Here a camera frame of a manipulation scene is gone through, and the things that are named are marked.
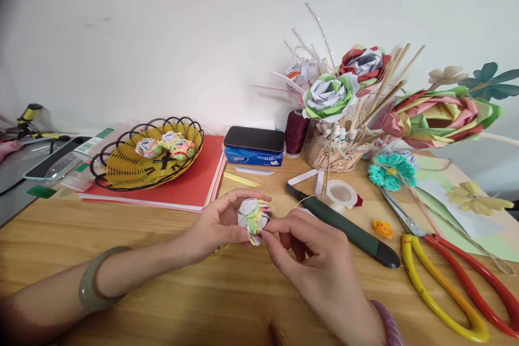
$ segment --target blue tissue box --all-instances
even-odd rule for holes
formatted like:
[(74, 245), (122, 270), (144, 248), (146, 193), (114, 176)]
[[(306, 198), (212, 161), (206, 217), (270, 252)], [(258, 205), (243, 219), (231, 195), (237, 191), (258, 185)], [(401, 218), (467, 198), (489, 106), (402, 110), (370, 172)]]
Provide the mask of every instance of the blue tissue box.
[(227, 162), (244, 165), (281, 166), (283, 155), (283, 151), (279, 154), (270, 154), (261, 151), (231, 147), (225, 148), (225, 157), (227, 158)]

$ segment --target yellow paper flower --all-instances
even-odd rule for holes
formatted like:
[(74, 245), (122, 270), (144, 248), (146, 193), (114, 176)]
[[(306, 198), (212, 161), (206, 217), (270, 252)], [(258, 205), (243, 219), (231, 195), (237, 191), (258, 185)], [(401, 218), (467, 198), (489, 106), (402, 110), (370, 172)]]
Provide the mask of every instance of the yellow paper flower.
[(375, 220), (373, 222), (373, 227), (375, 228), (375, 231), (383, 237), (389, 239), (393, 238), (393, 229), (391, 228), (391, 224)]
[(491, 216), (496, 211), (503, 211), (505, 208), (513, 208), (514, 204), (508, 200), (498, 199), (481, 195), (481, 188), (475, 182), (461, 183), (459, 187), (452, 187), (451, 192), (447, 192), (447, 197), (451, 203), (458, 204), (462, 211), (473, 211), (476, 214)]

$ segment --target left hand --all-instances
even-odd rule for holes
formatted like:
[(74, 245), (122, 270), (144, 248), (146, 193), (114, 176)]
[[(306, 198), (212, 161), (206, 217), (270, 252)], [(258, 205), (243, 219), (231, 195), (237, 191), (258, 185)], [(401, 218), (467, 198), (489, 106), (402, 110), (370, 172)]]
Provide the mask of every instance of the left hand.
[(248, 242), (250, 234), (247, 229), (236, 225), (240, 205), (248, 198), (272, 200), (247, 189), (233, 189), (226, 195), (209, 203), (195, 225), (178, 238), (183, 243), (186, 265), (202, 262), (221, 245)]

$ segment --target wooden pen holder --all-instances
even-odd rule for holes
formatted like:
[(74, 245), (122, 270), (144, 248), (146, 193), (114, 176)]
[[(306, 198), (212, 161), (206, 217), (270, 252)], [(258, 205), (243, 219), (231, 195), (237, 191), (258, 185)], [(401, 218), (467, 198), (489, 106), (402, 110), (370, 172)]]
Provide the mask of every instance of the wooden pen holder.
[[(330, 141), (324, 139), (315, 128), (310, 134), (306, 146), (307, 162), (314, 169), (327, 170)], [(371, 148), (371, 143), (360, 143), (352, 148), (351, 142), (332, 142), (330, 171), (343, 173), (353, 170), (357, 162)]]

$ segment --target wooden table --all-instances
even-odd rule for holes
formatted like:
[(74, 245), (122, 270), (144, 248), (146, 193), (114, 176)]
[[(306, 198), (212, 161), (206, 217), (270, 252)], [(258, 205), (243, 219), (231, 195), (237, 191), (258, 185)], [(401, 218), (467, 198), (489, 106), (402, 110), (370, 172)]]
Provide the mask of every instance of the wooden table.
[[(236, 172), (233, 165), (228, 171)], [(301, 158), (285, 158), (271, 176), (247, 176), (261, 181), (257, 188), (274, 198), (281, 216), (296, 201), (284, 190), (285, 182), (310, 170)], [(364, 205), (345, 216), (366, 231), (376, 218), (391, 221), (397, 231), (386, 241), (400, 252), (401, 227), (378, 190), (366, 177), (366, 165), (340, 178), (363, 197)], [(315, 179), (297, 187), (313, 193)], [(219, 193), (244, 187), (224, 179)], [(433, 232), (410, 196), (398, 196), (406, 211), (427, 232)], [(139, 247), (185, 232), (198, 214), (116, 203), (87, 203), (59, 192), (38, 200), (5, 226), (0, 234), (0, 293), (5, 296), (75, 264), (90, 260), (118, 245)], [(428, 245), (424, 250), (441, 272), (462, 291), (446, 261)], [(403, 267), (388, 269), (352, 246), (355, 267), (365, 294), (385, 304), (396, 317), (408, 345), (470, 345), (445, 325), (420, 299)], [(486, 257), (478, 258), (503, 283), (519, 295), (519, 278), (495, 270)], [(462, 266), (483, 297), (502, 317), (507, 312), (493, 290), (471, 268)], [(513, 264), (519, 272), (519, 265)], [(418, 272), (433, 298), (458, 322), (467, 325), (463, 312), (434, 279), (418, 265)], [(265, 329), (274, 320), (287, 345), (337, 344), (289, 282), (271, 264), (265, 246), (250, 250), (236, 244), (202, 264), (164, 275), (124, 298), (111, 310), (91, 315), (64, 337), (65, 345), (264, 345)], [(487, 322), (490, 344), (516, 344)]]

